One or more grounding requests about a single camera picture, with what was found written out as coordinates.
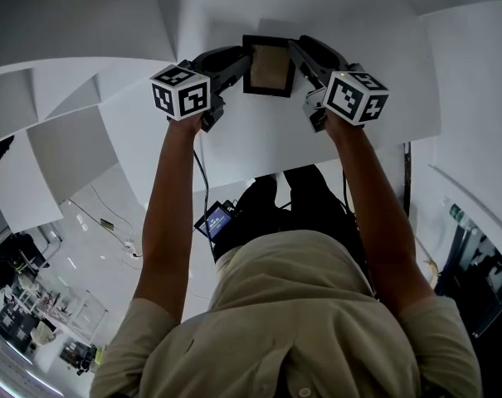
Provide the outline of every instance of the blue screen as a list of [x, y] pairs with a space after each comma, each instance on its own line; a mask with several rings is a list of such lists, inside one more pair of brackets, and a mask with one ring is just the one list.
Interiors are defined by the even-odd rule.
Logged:
[[[208, 216], [208, 226], [210, 227], [210, 237], [216, 237], [216, 234], [221, 231], [221, 229], [227, 225], [228, 221], [231, 220], [231, 217], [224, 212], [221, 208], [216, 208], [212, 214]], [[205, 223], [202, 223], [199, 227], [205, 235], [207, 234], [207, 228]]]

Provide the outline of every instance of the black pants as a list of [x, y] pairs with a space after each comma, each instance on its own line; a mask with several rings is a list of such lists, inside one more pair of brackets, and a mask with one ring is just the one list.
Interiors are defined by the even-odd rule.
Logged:
[[236, 217], [217, 234], [215, 259], [263, 235], [279, 231], [319, 231], [340, 242], [368, 276], [358, 226], [352, 214], [328, 189], [315, 165], [285, 171], [291, 187], [291, 210], [275, 205], [276, 180], [259, 177], [236, 205]]

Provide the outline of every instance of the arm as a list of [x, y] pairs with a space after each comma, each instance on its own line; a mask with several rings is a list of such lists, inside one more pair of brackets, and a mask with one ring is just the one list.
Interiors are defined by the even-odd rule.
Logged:
[[326, 130], [348, 179], [374, 286], [382, 302], [398, 315], [434, 296], [415, 260], [412, 228], [363, 130], [331, 113]]
[[201, 115], [169, 123], [145, 217], [144, 266], [135, 298], [152, 301], [180, 322], [192, 248], [193, 140]]

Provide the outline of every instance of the white table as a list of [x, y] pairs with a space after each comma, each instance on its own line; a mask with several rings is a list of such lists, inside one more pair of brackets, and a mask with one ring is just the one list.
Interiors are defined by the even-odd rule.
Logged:
[[[383, 115], [366, 128], [375, 148], [440, 133], [431, 48], [422, 20], [408, 0], [159, 2], [179, 60], [241, 44], [242, 34], [307, 34], [337, 49], [348, 61], [361, 63], [391, 90]], [[225, 115], [209, 134], [201, 133], [196, 140], [210, 187], [336, 158], [326, 133], [314, 134], [302, 112], [309, 90], [309, 83], [297, 73], [290, 99], [244, 95], [242, 82], [225, 92]], [[168, 127], [154, 106], [149, 81], [104, 102], [100, 112], [136, 197], [147, 203]], [[203, 188], [196, 169], [193, 189]]]

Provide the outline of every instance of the shirt sleeve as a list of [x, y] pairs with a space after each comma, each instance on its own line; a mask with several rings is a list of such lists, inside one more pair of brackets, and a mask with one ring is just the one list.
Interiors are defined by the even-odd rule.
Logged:
[[176, 326], [174, 318], [156, 303], [133, 299], [95, 373], [90, 398], [137, 395], [149, 355]]
[[479, 362], [453, 299], [424, 299], [403, 311], [398, 322], [417, 357], [423, 392], [481, 397]]

